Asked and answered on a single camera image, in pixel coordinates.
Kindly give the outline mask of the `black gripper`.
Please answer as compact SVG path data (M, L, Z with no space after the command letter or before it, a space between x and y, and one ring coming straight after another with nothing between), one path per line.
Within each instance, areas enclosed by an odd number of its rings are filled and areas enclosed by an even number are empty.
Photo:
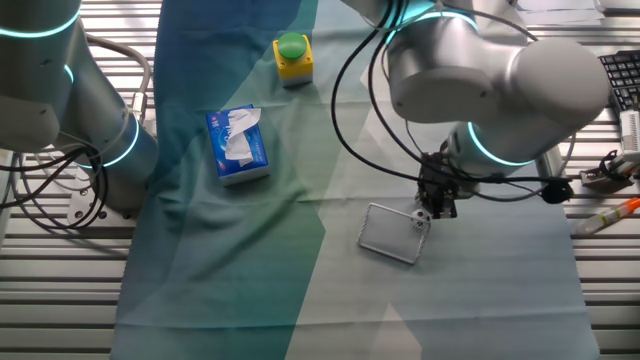
M415 200L423 201L423 208L433 219L456 218L458 213L455 200L469 199L473 196L473 184L456 178L454 171L450 169L447 155L449 148L449 142L444 141L438 151L421 153L420 181ZM441 205L439 198L432 198L438 194L451 198L445 197Z

